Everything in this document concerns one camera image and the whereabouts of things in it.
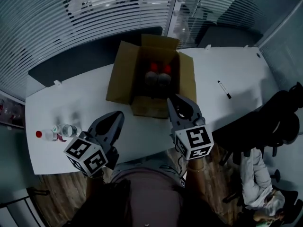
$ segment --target person's leg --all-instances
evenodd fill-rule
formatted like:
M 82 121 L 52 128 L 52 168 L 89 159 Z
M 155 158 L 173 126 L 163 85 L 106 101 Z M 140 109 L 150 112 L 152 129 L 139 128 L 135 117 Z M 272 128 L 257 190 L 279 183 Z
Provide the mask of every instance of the person's leg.
M 98 192 L 100 187 L 104 185 L 103 178 L 93 179 L 87 177 L 86 181 L 86 199 Z
M 242 180 L 242 194 L 246 205 L 257 199 L 259 186 L 254 181 L 254 154 L 250 153 L 250 157 L 245 157 L 241 153 L 240 175 Z
M 259 149 L 253 149 L 254 155 L 254 173 L 255 173 L 255 181 L 256 184 L 265 189 L 271 185 L 271 178 L 268 172 L 266 165 L 262 159 L 262 153 Z

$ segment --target white table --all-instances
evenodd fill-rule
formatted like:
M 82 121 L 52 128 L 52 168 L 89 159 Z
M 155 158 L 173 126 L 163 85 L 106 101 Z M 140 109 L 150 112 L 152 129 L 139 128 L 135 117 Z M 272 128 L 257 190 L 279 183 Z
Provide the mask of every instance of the white table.
M 197 103 L 206 122 L 218 129 L 265 103 L 278 91 L 273 76 L 257 48 L 183 49 L 193 57 Z M 37 130 L 51 129 L 60 119 L 79 121 L 83 130 L 102 115 L 121 110 L 125 122 L 116 141 L 119 163 L 174 147 L 169 120 L 133 116 L 129 105 L 105 100 L 113 65 L 75 76 L 62 86 L 44 88 L 26 98 L 27 142 L 35 174 L 75 172 L 63 150 L 67 142 L 36 138 Z M 228 99 L 220 80 L 232 96 Z

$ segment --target wooden floor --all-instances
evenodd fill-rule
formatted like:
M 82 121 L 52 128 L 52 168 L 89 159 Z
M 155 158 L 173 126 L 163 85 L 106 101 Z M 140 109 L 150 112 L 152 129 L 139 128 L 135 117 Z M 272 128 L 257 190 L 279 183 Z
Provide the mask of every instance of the wooden floor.
M 175 149 L 168 151 L 169 156 L 178 167 L 179 153 Z M 236 220 L 240 208 L 237 200 L 228 204 L 222 203 L 222 199 L 229 195 L 231 188 L 231 175 L 233 167 L 228 163 L 220 166 L 219 161 L 225 154 L 217 145 L 214 146 L 209 156 L 203 158 L 205 165 L 206 197 L 214 211 L 230 225 Z M 186 168 L 183 159 L 180 161 L 183 172 Z M 105 172 L 104 180 L 109 181 L 111 170 Z M 78 208 L 85 201 L 86 177 L 82 173 L 68 173 L 55 175 L 41 175 L 40 184 L 35 186 L 39 190 L 49 190 L 48 196 L 35 196 L 37 208 L 51 227 L 61 227 L 70 220 Z

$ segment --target red bottle cap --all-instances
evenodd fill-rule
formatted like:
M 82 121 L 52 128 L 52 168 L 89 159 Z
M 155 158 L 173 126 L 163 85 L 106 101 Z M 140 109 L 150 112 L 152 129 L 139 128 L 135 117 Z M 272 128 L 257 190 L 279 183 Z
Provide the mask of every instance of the red bottle cap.
M 151 62 L 150 71 L 158 72 L 158 65 L 154 62 Z
M 41 131 L 36 131 L 36 136 L 37 136 L 37 138 L 41 138 L 42 137 L 42 132 Z
M 166 73 L 166 74 L 170 74 L 171 73 L 171 67 L 170 67 L 170 65 L 164 66 L 163 73 Z

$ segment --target plastic bottle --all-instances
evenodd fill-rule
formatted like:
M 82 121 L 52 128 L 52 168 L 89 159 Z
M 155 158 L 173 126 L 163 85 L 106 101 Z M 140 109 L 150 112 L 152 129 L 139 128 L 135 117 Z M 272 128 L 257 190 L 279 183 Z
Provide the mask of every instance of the plastic bottle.
M 6 100 L 6 102 L 3 101 L 3 103 L 0 103 L 0 108 L 2 108 L 1 114 L 3 117 L 3 121 L 12 123 L 13 120 L 18 121 L 22 119 L 22 106 L 20 106 L 19 104 Z
M 170 65 L 166 65 L 163 68 L 163 72 L 159 74 L 159 85 L 165 87 L 170 84 L 171 81 L 171 68 Z
M 41 138 L 46 141 L 57 141 L 58 136 L 52 130 L 36 131 L 37 138 Z
M 145 74 L 145 84 L 154 86 L 158 82 L 158 65 L 151 63 L 148 72 Z
M 70 124 L 58 124 L 53 127 L 53 132 L 64 137 L 75 137 L 80 135 L 81 129 Z

